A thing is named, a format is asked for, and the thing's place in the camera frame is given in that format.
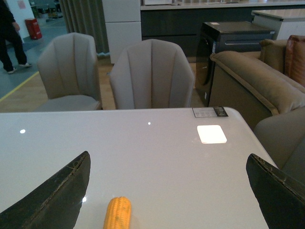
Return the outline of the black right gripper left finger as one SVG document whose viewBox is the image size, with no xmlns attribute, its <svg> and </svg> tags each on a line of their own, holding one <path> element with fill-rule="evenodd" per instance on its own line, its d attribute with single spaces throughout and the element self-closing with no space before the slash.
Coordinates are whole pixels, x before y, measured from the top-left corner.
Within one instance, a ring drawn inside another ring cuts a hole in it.
<svg viewBox="0 0 305 229">
<path fill-rule="evenodd" d="M 72 229 L 90 179 L 84 151 L 24 198 L 0 214 L 2 229 Z"/>
</svg>

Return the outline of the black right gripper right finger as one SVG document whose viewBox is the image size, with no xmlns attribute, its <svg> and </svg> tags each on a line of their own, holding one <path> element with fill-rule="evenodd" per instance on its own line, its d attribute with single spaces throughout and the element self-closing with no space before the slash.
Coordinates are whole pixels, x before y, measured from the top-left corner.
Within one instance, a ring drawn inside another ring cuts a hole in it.
<svg viewBox="0 0 305 229">
<path fill-rule="evenodd" d="M 251 189 L 270 229 L 305 227 L 305 186 L 255 154 L 246 162 Z"/>
</svg>

